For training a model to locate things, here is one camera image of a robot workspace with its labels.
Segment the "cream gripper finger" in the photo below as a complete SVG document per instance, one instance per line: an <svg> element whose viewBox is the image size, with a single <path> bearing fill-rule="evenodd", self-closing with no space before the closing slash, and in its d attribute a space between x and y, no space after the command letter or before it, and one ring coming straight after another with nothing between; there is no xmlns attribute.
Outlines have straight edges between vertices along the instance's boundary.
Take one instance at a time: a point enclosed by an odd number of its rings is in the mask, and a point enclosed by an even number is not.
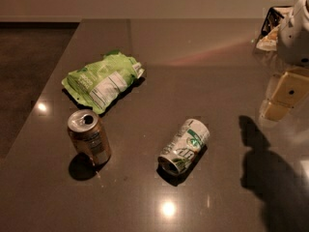
<svg viewBox="0 0 309 232"><path fill-rule="evenodd" d="M269 80L263 101L263 117L280 121L309 93L309 70L293 68L274 74Z"/></svg>

